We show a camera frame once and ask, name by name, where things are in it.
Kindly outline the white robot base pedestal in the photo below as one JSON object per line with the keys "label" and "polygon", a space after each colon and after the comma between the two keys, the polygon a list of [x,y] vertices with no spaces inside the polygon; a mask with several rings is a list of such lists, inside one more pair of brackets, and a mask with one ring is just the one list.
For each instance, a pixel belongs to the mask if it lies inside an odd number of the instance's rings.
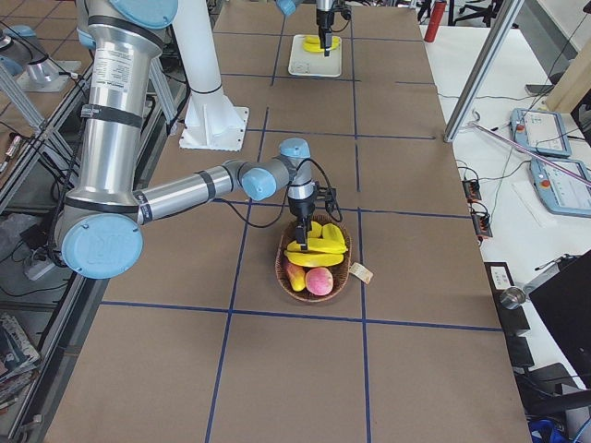
{"label": "white robot base pedestal", "polygon": [[173,21],[190,98],[180,147],[188,150],[239,151],[249,109],[225,95],[205,1],[180,1]]}

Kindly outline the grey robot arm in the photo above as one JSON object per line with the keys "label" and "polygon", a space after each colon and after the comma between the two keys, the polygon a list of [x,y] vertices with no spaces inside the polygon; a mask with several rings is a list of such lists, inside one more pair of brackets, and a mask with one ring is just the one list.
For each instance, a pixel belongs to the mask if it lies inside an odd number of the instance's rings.
{"label": "grey robot arm", "polygon": [[172,29],[190,98],[180,144],[237,151],[248,111],[223,91],[211,21],[202,1],[85,1],[78,36],[94,51],[78,184],[66,194],[57,242],[62,259],[91,279],[125,272],[139,259],[140,226],[242,189],[263,200],[285,189],[296,238],[307,241],[318,188],[310,151],[289,138],[267,162],[229,161],[171,183],[135,190],[142,111],[155,82],[167,29]]}
{"label": "grey robot arm", "polygon": [[[304,4],[304,0],[276,0],[275,5],[287,18],[295,13],[297,8]],[[320,39],[320,49],[325,56],[330,55],[332,47],[332,25],[334,23],[334,1],[315,0],[316,24]]]}

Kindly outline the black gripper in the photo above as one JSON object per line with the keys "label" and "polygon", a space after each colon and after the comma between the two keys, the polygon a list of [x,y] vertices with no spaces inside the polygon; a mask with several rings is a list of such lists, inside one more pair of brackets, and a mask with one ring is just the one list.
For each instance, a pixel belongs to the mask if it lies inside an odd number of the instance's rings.
{"label": "black gripper", "polygon": [[316,22],[320,31],[320,48],[329,56],[332,47],[332,11],[316,9]]}
{"label": "black gripper", "polygon": [[295,227],[295,241],[302,251],[308,250],[308,220],[313,216],[315,203],[315,196],[288,198],[290,212],[298,220]]}

